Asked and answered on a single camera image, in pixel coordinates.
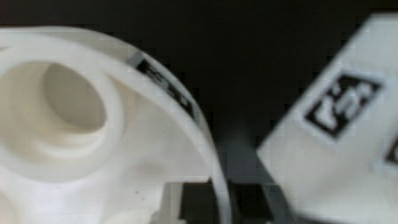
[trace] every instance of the black background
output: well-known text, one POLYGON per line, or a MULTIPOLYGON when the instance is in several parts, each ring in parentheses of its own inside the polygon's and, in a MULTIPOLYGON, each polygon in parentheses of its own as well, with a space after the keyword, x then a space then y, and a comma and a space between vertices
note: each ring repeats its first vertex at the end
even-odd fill
POLYGON ((254 150, 323 66, 387 0, 1 0, 0 25, 105 32, 163 62, 193 93, 229 177, 252 181, 254 150))

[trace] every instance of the white plastic part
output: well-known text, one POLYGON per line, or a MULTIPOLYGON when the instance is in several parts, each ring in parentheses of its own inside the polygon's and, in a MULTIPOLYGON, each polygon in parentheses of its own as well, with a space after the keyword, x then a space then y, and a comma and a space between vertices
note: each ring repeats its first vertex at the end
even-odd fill
POLYGON ((257 155, 295 210, 398 223, 398 16, 376 15, 327 66, 257 155))
POLYGON ((152 58, 92 31, 35 27, 0 29, 0 62, 0 223, 179 223, 158 215, 165 183, 211 178, 229 224, 202 114, 152 58), (192 117, 135 68, 142 60, 192 117))

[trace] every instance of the printed label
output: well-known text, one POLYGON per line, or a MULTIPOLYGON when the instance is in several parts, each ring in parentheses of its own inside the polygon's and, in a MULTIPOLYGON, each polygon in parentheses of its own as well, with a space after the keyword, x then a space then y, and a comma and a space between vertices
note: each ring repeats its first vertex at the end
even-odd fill
POLYGON ((341 74, 305 115, 307 122, 337 138, 380 90, 380 84, 341 74))
POLYGON ((145 59, 140 61, 136 69, 147 75, 160 88, 165 90, 168 96, 176 100, 179 106, 183 107, 183 110, 186 111, 190 117, 195 120, 193 104, 145 59))

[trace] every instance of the dark surface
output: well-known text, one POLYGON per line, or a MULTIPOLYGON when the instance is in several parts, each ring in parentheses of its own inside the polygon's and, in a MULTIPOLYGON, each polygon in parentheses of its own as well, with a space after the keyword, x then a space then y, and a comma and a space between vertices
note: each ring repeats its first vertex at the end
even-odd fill
POLYGON ((3 0, 0 25, 67 25, 163 62, 202 107, 229 178, 266 179, 254 154, 273 125, 385 0, 3 0))

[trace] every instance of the white plastic object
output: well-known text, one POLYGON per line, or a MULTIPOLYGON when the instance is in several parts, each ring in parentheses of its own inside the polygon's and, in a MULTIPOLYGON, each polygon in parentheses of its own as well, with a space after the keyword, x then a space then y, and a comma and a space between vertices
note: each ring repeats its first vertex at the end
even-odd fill
POLYGON ((163 186, 209 178, 229 224, 204 117, 147 54, 78 28, 0 29, 0 224, 183 223, 163 186))
POLYGON ((398 16, 375 15, 261 145, 298 213, 398 223, 398 16))

